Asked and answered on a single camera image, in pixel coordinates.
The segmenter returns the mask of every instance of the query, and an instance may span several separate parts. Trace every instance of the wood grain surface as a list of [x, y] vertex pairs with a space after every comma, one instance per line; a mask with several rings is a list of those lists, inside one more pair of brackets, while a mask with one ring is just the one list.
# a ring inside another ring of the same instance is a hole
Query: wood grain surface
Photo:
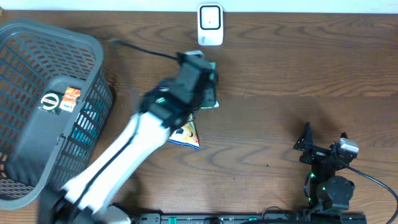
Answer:
[[[197, 15], [176, 12], [4, 11], [0, 22], [28, 18], [82, 32], [106, 50], [104, 70], [118, 98], [94, 158], [131, 114], [126, 90], [145, 93], [178, 66], [166, 58], [120, 48], [130, 77], [107, 40], [125, 39], [173, 54], [200, 49], [218, 63], [220, 107], [198, 113], [200, 149], [167, 143], [124, 184], [116, 202], [165, 213], [261, 212], [307, 205], [310, 166], [292, 146], [307, 121], [328, 146], [346, 131], [361, 150], [352, 166], [398, 190], [398, 15], [225, 13], [224, 42], [197, 45]], [[351, 212], [385, 223], [393, 196], [349, 170]], [[1, 211], [0, 223], [34, 223], [37, 202]]]

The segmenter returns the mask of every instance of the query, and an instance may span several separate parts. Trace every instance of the gray plastic basket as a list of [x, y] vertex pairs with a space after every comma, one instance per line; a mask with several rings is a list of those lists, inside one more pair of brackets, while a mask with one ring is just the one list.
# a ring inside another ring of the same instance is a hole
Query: gray plastic basket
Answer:
[[[88, 35], [29, 20], [0, 26], [0, 209], [85, 169], [113, 104], [102, 63]], [[81, 89], [72, 113], [37, 109], [46, 91], [67, 87]]]

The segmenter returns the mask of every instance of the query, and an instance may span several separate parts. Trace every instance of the white wall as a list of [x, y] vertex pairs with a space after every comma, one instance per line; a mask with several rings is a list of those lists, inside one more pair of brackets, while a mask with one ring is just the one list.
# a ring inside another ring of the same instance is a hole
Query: white wall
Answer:
[[[0, 0], [4, 9], [196, 11], [201, 0]], [[226, 12], [398, 13], [398, 0], [219, 0]]]

